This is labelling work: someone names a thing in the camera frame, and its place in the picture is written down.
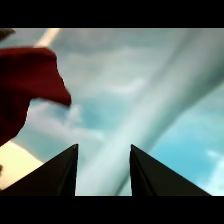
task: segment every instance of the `cream-colored diagonal stripe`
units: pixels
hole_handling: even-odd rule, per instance
[[[3,170],[0,176],[0,188],[5,189],[40,167],[43,162],[13,142],[0,147],[0,164]]]

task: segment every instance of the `red flag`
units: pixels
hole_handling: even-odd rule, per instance
[[[48,48],[0,50],[0,146],[23,127],[30,100],[43,98],[70,106],[56,60]]]

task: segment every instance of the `dark red fabric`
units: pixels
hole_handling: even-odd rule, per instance
[[[0,146],[23,127],[30,100],[43,98],[70,106],[56,60],[48,48],[0,50]]]

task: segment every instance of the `blue sky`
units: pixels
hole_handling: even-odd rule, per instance
[[[224,195],[224,31],[195,30],[64,29],[50,48],[72,107],[33,101],[14,142],[42,161],[79,143],[79,195],[130,195],[130,144]],[[0,47],[44,31],[21,28]]]

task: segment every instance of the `red cloth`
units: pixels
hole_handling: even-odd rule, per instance
[[[56,60],[47,48],[0,50],[0,146],[23,127],[30,100],[43,98],[70,106]]]

